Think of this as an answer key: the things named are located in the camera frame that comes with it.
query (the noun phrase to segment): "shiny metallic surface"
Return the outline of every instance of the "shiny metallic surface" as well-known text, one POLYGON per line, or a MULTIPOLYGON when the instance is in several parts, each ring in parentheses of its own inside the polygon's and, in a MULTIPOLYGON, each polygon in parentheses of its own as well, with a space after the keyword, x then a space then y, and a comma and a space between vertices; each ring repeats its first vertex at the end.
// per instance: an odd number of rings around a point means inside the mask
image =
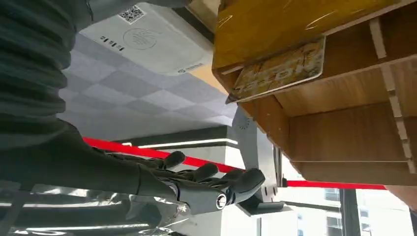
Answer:
POLYGON ((0 182, 0 235, 148 236, 157 229, 169 232, 190 213, 184 203, 159 197, 50 185, 34 190, 0 182))
POLYGON ((178 195, 178 191, 177 191, 177 189, 176 189, 175 187, 173 187, 173 186, 169 186, 169 188, 170 188, 170 189, 172 189, 172 191, 173 191, 176 195, 178 195))
POLYGON ((227 200, 226 195, 220 194, 216 200, 217 209, 219 210, 223 209, 226 206, 226 200, 227 200))
POLYGON ((276 170, 276 186, 282 187, 282 152, 274 146, 274 164, 276 170))
POLYGON ((277 193, 277 170, 274 146, 269 141, 268 135, 257 127, 253 119, 246 116, 241 107, 236 111, 232 128, 237 137, 245 168, 247 170, 257 168, 266 178, 255 196, 263 203, 273 202, 277 193))

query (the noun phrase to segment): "wooden cabinet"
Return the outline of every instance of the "wooden cabinet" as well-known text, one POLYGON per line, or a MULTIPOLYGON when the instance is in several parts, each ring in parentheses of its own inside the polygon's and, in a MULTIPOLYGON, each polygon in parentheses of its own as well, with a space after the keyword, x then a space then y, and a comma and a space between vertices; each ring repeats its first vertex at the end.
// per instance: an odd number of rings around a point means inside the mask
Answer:
MULTIPOLYGON (((262 2, 247 27, 218 30, 253 1, 219 12, 212 71, 228 92, 242 68, 288 46, 273 24, 256 27, 274 11, 262 2)), ((417 2, 379 3, 315 32, 327 36, 319 78, 239 104, 308 180, 417 186, 417 2)))

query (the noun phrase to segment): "window frame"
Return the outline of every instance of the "window frame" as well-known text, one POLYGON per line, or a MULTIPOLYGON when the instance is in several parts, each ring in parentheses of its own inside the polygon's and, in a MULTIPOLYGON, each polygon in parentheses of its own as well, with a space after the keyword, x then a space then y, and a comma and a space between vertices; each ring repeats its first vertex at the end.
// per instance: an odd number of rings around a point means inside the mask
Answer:
MULTIPOLYGON (((342 234, 343 236, 360 236, 361 222, 360 209, 357 205, 357 195, 355 189, 338 189, 340 208, 336 206, 324 206, 307 203, 297 203, 284 201, 285 204, 295 207, 305 207, 312 209, 337 212, 342 214, 342 234)), ((410 217, 414 236, 417 236, 417 216, 410 210, 410 217)))

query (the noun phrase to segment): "robotic hand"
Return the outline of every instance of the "robotic hand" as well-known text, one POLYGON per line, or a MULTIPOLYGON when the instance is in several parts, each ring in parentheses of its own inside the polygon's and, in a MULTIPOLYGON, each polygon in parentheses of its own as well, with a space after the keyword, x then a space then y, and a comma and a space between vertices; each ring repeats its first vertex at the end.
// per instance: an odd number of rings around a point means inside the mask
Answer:
POLYGON ((115 153, 109 155, 119 160, 134 162, 141 170, 151 172, 172 189, 176 201, 189 205, 193 215, 221 210, 227 205, 242 202, 252 197, 265 181, 264 175, 258 169, 246 172, 236 169, 222 178, 215 178, 213 176, 218 172, 218 168, 211 163, 196 170, 170 171, 184 162, 185 155, 180 151, 171 153, 164 160, 115 153))

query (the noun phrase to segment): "red stripe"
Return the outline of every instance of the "red stripe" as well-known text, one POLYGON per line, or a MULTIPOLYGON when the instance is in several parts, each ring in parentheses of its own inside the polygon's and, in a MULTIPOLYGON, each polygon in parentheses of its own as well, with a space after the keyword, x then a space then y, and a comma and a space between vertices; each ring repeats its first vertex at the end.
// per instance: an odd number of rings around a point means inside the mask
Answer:
MULTIPOLYGON (((169 153, 164 151, 157 151, 150 148, 138 148, 138 147, 131 147, 131 146, 124 146, 119 143, 103 141, 98 139, 86 138, 84 137, 84 141, 92 147, 97 147, 99 149, 108 150, 108 151, 115 151, 115 152, 122 152, 131 155, 138 155, 138 156, 145 156, 150 158, 162 158, 165 159, 169 153)), ((237 168, 227 166, 220 163, 215 163, 211 161, 206 161, 202 159, 198 159, 195 157, 187 156, 184 164, 200 167, 206 163, 213 163, 215 164, 220 172, 228 173, 232 170, 237 168)), ((331 183, 331 182, 316 182, 316 181, 305 181, 305 180, 288 180, 287 181, 288 187, 316 187, 316 188, 344 188, 344 189, 378 189, 378 190, 385 190, 383 185, 376 185, 376 184, 354 184, 354 183, 331 183)))
MULTIPOLYGON (((107 151, 122 152, 126 154, 131 154, 131 155, 145 156, 145 157, 150 157, 150 158, 161 158, 161 159, 165 159, 169 155, 169 152, 157 151, 157 150, 153 150, 150 148, 138 148, 138 147, 124 146, 115 142, 103 141, 103 140, 86 138, 86 137, 84 137, 83 139, 84 139, 84 142, 86 142, 90 146, 107 150, 107 151)), ((227 166, 227 165, 212 162, 212 161, 202 160, 202 159, 198 159, 198 158, 191 157, 191 156, 187 156, 184 161, 185 165, 190 165, 190 166, 195 166, 195 167, 203 166, 206 163, 215 164, 219 168, 219 171, 223 173, 228 173, 232 170, 237 169, 235 167, 227 166)))
POLYGON ((343 189, 377 189, 386 190, 383 185, 362 183, 331 183, 305 180, 288 180, 288 187, 315 187, 315 188, 343 188, 343 189))

